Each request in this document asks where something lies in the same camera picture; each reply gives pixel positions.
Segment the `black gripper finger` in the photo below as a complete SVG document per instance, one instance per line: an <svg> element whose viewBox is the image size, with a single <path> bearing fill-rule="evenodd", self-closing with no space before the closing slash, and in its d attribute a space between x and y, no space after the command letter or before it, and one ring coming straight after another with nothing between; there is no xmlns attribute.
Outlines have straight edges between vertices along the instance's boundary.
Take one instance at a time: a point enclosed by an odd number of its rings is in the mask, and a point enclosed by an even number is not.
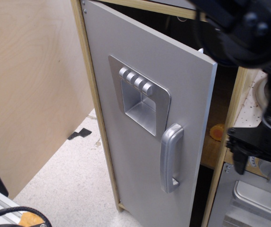
<svg viewBox="0 0 271 227"><path fill-rule="evenodd" d="M243 175L247 164L247 155L237 148L232 149L232 153L235 170L238 174Z"/></svg>

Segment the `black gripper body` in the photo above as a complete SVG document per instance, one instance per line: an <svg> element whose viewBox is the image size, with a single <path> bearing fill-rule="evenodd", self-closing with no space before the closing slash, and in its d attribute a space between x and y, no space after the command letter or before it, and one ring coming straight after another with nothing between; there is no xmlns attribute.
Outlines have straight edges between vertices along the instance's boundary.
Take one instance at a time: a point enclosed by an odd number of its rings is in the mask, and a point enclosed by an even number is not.
<svg viewBox="0 0 271 227"><path fill-rule="evenodd" d="M247 155L271 162L271 118L263 118L257 127L229 128L227 147L237 148Z"/></svg>

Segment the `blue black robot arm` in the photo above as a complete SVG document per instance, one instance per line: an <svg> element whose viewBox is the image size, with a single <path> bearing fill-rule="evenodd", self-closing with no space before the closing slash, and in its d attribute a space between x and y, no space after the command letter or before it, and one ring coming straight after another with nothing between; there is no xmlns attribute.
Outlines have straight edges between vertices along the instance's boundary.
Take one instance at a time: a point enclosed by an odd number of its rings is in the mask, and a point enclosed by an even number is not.
<svg viewBox="0 0 271 227"><path fill-rule="evenodd" d="M268 75L269 101L255 128L230 128L227 146L235 170L245 171L250 156L271 162L271 0L195 0L197 14L219 30L232 64Z"/></svg>

